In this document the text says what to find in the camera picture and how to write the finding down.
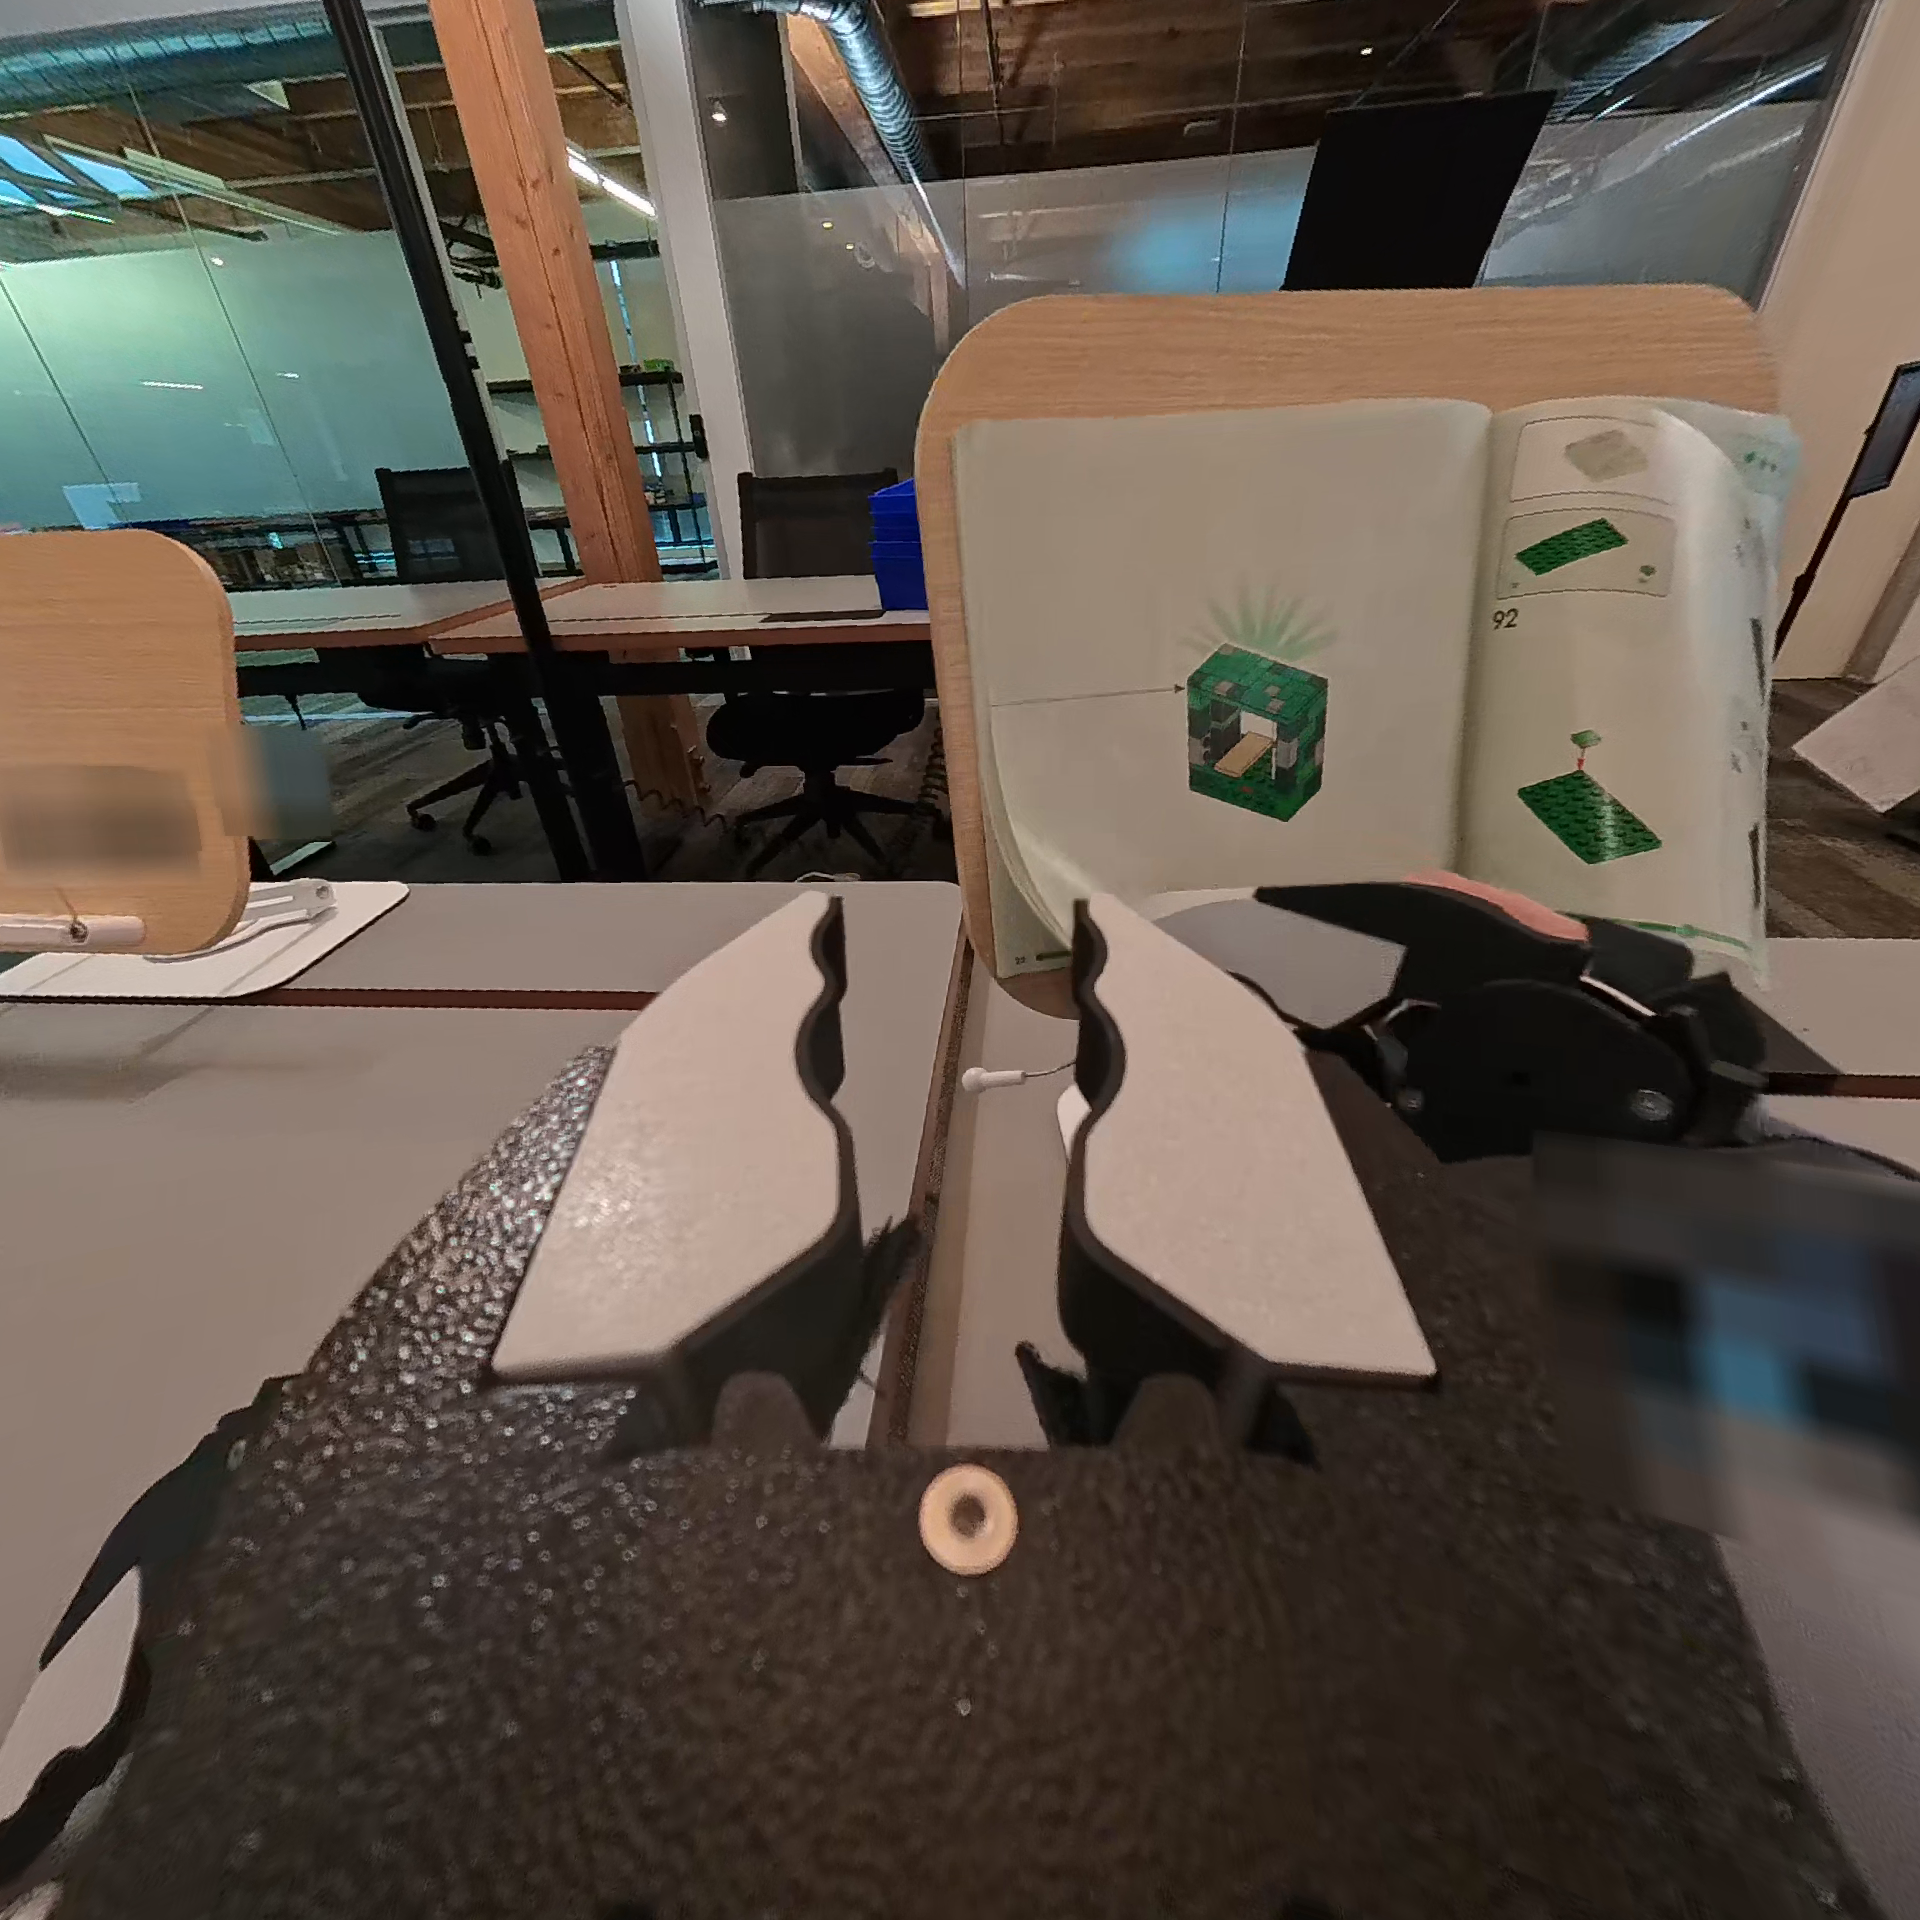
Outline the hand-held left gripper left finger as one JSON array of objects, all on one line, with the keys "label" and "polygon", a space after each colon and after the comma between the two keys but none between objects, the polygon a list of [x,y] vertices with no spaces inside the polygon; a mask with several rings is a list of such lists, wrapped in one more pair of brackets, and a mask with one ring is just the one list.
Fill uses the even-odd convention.
[{"label": "hand-held left gripper left finger", "polygon": [[801,895],[615,1046],[492,1354],[502,1385],[635,1385],[638,1433],[709,1433],[775,1377],[828,1433],[872,1337],[846,1076],[846,915]]}]

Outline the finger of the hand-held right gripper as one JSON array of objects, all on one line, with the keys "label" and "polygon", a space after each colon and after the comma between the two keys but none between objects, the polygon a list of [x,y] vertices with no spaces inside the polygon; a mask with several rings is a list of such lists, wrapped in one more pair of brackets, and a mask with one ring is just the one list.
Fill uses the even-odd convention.
[{"label": "finger of the hand-held right gripper", "polygon": [[1251,887],[1159,895],[1156,924],[1295,1026],[1329,1032],[1400,1001],[1405,942],[1260,904]]}]

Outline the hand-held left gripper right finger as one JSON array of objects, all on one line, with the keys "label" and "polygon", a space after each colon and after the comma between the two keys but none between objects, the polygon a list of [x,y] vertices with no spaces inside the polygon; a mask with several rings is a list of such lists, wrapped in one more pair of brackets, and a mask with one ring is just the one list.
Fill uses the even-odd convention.
[{"label": "hand-held left gripper right finger", "polygon": [[1287,1385],[1437,1388],[1297,1026],[1115,897],[1075,908],[1072,995],[1055,1431],[1166,1377],[1224,1433],[1288,1433]]}]

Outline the brick instruction booklet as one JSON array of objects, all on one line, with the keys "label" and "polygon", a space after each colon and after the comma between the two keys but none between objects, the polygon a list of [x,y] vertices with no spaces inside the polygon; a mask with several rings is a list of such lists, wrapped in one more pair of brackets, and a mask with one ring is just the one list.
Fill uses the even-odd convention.
[{"label": "brick instruction booklet", "polygon": [[1761,980],[1795,464],[1635,395],[964,427],[996,975],[1093,895],[1455,874]]}]

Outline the grey desk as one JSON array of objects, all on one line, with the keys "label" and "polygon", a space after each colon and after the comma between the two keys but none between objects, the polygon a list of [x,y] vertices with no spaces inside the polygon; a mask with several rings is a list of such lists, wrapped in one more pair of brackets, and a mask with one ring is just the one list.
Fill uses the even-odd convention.
[{"label": "grey desk", "polygon": [[[422,883],[304,993],[660,993],[792,883]],[[908,1209],[959,928],[950,883],[839,880],[861,1223]],[[4,1010],[4,1734],[107,1529],[632,1010]]]},{"label": "grey desk", "polygon": [[[1437,1388],[1292,1383],[1220,1431],[1185,1378],[1055,1431],[1068,1144],[1022,1098],[918,1332],[916,1439],[1014,1490],[1019,1545],[923,1575],[959,1722],[915,1762],[920,1916],[1916,1916],[1916,1736],[1860,1490],[1916,1496],[1916,1183],[1814,1136],[1549,1136],[1440,1161],[1310,1050]],[[1821,1526],[1624,1457],[1712,1419],[1723,1330],[1809,1412]]]}]

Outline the far wood-edged desk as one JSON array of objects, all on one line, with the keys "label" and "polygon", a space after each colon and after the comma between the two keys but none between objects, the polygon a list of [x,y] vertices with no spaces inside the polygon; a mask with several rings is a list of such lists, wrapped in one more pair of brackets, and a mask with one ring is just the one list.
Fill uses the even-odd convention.
[{"label": "far wood-edged desk", "polygon": [[664,657],[806,642],[928,640],[923,608],[887,610],[872,576],[795,582],[588,584],[541,598],[564,654]]},{"label": "far wood-edged desk", "polygon": [[517,631],[504,584],[375,584],[228,592],[236,654],[425,646],[487,618]]}]

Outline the white paper on stand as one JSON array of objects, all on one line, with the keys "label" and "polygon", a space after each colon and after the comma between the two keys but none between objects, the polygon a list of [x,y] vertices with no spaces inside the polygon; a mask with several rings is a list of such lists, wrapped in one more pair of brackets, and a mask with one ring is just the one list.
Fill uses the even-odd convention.
[{"label": "white paper on stand", "polygon": [[1836,711],[1792,754],[1883,819],[1916,815],[1918,662]]}]

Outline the black office chair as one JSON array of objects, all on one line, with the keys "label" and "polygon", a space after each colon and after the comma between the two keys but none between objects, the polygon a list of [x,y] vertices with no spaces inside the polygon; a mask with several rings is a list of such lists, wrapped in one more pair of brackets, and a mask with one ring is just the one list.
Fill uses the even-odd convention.
[{"label": "black office chair", "polygon": [[[897,481],[895,468],[830,475],[735,478],[741,514],[741,574],[750,582],[830,578],[872,571],[875,492]],[[742,812],[733,835],[750,826],[784,822],[776,840],[745,867],[758,878],[773,857],[787,854],[817,826],[830,841],[848,838],[872,863],[887,856],[863,826],[869,815],[934,822],[929,801],[894,801],[839,785],[846,766],[879,761],[881,747],[920,724],[926,696],[918,689],[761,689],[731,690],[712,710],[705,744],[735,761],[745,778],[767,768],[800,774],[800,794]]]},{"label": "black office chair", "polygon": [[[476,585],[504,578],[493,527],[473,474],[460,468],[375,468],[401,585]],[[532,799],[536,809],[572,799],[563,761],[547,742],[532,683],[487,658],[438,657],[425,642],[351,649],[351,696],[401,714],[405,728],[448,723],[483,761],[407,801],[412,827],[431,832],[431,807],[473,794],[461,838],[489,856],[483,822],[497,801]]]}]

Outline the blue storage bins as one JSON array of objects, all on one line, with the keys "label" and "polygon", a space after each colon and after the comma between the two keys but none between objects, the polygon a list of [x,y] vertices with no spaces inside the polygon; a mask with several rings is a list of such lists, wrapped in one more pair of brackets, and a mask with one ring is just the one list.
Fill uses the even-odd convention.
[{"label": "blue storage bins", "polygon": [[926,610],[916,482],[905,478],[871,495],[871,574],[884,610]]}]

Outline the black tablet on tripod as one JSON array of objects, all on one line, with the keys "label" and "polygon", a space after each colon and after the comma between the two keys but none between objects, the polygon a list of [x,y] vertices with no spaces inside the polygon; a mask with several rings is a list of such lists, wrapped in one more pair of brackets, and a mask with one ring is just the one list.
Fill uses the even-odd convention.
[{"label": "black tablet on tripod", "polygon": [[1904,463],[1909,444],[1913,441],[1916,427],[1918,362],[1909,362],[1900,364],[1889,372],[1883,398],[1879,401],[1879,409],[1867,423],[1867,431],[1862,432],[1857,456],[1852,468],[1847,472],[1845,482],[1840,484],[1830,514],[1825,518],[1817,536],[1806,567],[1792,582],[1792,591],[1773,638],[1776,657],[1784,649],[1788,636],[1792,634],[1792,624],[1799,618],[1800,606],[1807,601],[1817,571],[1836,542],[1843,518],[1856,500],[1889,490]]}]

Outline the black hanging panel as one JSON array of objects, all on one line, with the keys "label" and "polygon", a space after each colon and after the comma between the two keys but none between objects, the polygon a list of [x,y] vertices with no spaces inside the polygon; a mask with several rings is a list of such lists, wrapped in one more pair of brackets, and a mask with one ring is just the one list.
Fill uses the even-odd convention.
[{"label": "black hanging panel", "polygon": [[1528,90],[1332,113],[1283,291],[1471,288],[1555,102]]}]

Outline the wooden pillar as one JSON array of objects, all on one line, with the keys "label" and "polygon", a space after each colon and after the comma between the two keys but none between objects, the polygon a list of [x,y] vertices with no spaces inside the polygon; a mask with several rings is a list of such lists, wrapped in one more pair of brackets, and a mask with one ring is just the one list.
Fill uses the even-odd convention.
[{"label": "wooden pillar", "polygon": [[[536,8],[431,3],[430,16],[583,576],[590,585],[654,585],[660,562],[632,420]],[[632,803],[654,795],[670,807],[672,826],[696,823],[696,729],[684,696],[622,696],[615,704],[635,792],[617,770],[596,696],[573,724],[580,746],[567,747],[567,761],[583,778],[599,871],[647,880]]]}]

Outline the black metal post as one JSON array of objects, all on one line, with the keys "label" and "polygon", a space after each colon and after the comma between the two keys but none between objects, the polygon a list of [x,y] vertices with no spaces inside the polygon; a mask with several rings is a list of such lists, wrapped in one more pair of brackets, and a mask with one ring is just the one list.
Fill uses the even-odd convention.
[{"label": "black metal post", "polygon": [[560,878],[601,880],[611,871],[596,850],[588,809],[591,792],[572,750],[577,711],[564,674],[551,668],[552,648],[541,612],[536,564],[521,508],[509,500],[509,472],[489,419],[485,379],[451,294],[438,219],[409,156],[397,97],[379,60],[367,14],[356,3],[325,3],[321,11],[367,139],[375,184],[414,287],[425,339],[517,615],[518,657],[507,662],[517,673],[509,721],[518,728],[517,738],[531,761],[535,812]]}]

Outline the silver ceiling duct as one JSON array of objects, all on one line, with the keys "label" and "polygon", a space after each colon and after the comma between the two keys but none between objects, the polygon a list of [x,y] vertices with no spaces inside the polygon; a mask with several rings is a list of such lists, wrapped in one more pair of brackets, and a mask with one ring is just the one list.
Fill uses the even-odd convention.
[{"label": "silver ceiling duct", "polygon": [[869,116],[887,161],[903,187],[910,193],[929,228],[944,266],[955,283],[967,283],[967,263],[950,241],[947,224],[932,207],[932,164],[920,134],[920,121],[892,42],[881,28],[875,6],[869,3],[797,3],[789,10],[820,28],[843,66],[852,94]]}]

